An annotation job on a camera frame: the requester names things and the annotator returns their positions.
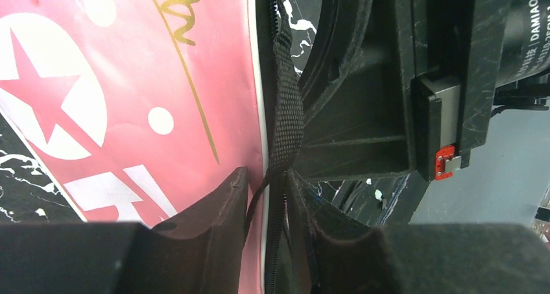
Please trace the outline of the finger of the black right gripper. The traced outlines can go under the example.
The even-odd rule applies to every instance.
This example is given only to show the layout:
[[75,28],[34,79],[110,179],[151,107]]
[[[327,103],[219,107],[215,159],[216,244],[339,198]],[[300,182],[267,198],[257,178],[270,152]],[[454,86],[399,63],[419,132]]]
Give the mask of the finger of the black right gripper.
[[411,0],[322,0],[299,80],[294,169],[306,180],[399,177],[415,168]]

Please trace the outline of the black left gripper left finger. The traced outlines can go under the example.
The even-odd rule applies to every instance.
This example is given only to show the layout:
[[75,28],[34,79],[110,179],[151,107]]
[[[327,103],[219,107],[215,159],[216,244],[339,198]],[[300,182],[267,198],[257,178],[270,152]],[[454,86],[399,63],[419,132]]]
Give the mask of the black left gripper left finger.
[[141,223],[1,226],[2,293],[237,293],[248,171],[152,228]]

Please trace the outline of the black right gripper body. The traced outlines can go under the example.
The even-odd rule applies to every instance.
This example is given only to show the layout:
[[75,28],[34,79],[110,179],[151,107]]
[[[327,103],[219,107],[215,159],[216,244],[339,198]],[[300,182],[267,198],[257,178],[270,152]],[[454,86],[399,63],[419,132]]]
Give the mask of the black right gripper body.
[[490,120],[549,109],[549,0],[411,0],[416,170],[469,166]]

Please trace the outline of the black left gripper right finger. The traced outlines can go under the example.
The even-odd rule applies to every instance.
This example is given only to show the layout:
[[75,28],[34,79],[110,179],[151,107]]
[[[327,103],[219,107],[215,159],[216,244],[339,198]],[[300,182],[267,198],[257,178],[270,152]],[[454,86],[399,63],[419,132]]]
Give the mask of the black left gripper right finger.
[[370,228],[288,177],[299,293],[548,293],[549,250],[510,224]]

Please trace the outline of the pink racket cover bag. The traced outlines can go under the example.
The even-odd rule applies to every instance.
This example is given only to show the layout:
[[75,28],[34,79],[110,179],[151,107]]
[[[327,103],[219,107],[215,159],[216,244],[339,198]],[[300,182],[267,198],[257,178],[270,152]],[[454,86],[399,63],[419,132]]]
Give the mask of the pink racket cover bag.
[[[267,175],[277,0],[1,0],[1,117],[77,220],[168,220],[248,171]],[[269,198],[259,198],[237,293],[266,293]]]

